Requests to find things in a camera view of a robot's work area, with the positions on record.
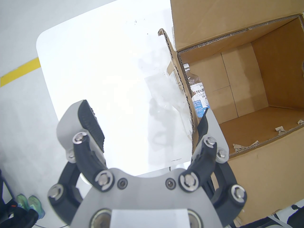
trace shoe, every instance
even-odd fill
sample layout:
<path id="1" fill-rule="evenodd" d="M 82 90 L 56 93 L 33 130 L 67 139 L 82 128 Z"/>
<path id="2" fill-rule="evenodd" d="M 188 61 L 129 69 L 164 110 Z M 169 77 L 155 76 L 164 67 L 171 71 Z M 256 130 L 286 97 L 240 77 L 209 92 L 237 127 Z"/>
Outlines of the shoe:
<path id="1" fill-rule="evenodd" d="M 16 202 L 18 203 L 18 207 L 21 207 L 21 208 L 25 209 L 26 211 L 29 210 L 29 204 L 27 202 L 25 195 L 19 194 L 16 197 Z"/>
<path id="2" fill-rule="evenodd" d="M 45 215 L 45 211 L 42 208 L 41 202 L 40 200 L 35 197 L 35 196 L 30 196 L 28 198 L 28 204 L 29 204 L 29 208 L 33 209 L 34 211 L 36 211 L 38 213 L 38 219 L 41 219 L 44 217 Z"/>

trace cardboard scrap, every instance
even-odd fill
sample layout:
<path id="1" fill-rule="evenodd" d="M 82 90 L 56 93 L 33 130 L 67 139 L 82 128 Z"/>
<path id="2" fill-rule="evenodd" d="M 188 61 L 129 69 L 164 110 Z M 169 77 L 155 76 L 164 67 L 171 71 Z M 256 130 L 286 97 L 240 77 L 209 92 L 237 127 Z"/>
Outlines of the cardboard scrap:
<path id="1" fill-rule="evenodd" d="M 253 144 L 251 144 L 250 146 L 247 146 L 247 147 L 234 143 L 233 144 L 233 148 L 235 149 L 236 152 L 241 152 L 241 151 L 244 151 L 244 150 L 256 147 L 257 145 L 259 145 L 259 141 L 258 140 L 256 140 Z"/>
<path id="2" fill-rule="evenodd" d="M 279 136 L 286 133 L 286 130 L 284 130 L 283 126 L 277 127 L 275 130 L 279 132 Z"/>

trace white label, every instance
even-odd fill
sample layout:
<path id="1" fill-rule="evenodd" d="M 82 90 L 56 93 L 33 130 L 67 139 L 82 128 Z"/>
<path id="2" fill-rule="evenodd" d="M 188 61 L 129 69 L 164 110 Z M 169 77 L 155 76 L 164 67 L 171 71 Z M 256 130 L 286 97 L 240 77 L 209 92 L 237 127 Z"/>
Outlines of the white label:
<path id="1" fill-rule="evenodd" d="M 191 85 L 190 88 L 194 94 L 192 97 L 192 102 L 194 104 L 196 114 L 198 117 L 203 117 L 206 109 L 210 108 L 203 83 Z"/>

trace cardboard box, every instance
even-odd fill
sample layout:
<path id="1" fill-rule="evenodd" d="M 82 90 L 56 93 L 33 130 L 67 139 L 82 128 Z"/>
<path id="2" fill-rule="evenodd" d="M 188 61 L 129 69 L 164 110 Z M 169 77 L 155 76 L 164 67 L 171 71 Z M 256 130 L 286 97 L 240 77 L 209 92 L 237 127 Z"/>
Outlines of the cardboard box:
<path id="1" fill-rule="evenodd" d="M 171 0 L 171 7 L 177 51 L 164 30 L 159 35 L 189 103 L 193 149 L 198 119 L 183 63 L 201 78 L 247 190 L 241 224 L 303 199 L 304 0 Z"/>

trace white table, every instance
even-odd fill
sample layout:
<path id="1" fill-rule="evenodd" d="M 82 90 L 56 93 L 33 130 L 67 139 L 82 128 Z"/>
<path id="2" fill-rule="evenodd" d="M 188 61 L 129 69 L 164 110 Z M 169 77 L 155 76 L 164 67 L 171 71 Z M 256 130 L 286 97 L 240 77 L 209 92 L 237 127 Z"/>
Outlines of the white table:
<path id="1" fill-rule="evenodd" d="M 58 119 L 87 99 L 105 135 L 108 167 L 137 176 L 191 159 L 179 112 L 151 90 L 170 62 L 170 0 L 118 0 L 72 18 L 37 40 Z"/>

